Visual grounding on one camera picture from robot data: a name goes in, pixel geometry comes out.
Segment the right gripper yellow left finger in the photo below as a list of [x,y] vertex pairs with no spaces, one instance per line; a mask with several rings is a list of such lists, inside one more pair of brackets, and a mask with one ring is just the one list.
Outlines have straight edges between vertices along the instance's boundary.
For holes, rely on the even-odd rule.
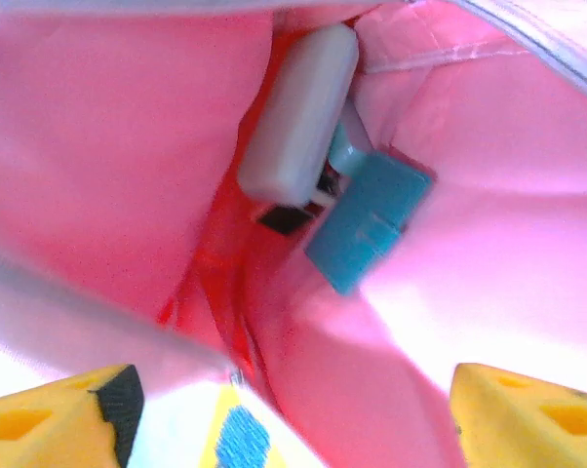
[[0,467],[126,467],[143,406],[133,365],[2,396]]

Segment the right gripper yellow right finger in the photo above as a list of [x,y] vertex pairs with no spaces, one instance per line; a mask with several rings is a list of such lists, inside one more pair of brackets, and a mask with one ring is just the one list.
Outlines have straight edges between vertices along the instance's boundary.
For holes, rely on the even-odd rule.
[[587,467],[587,393],[460,364],[450,411],[469,467]]

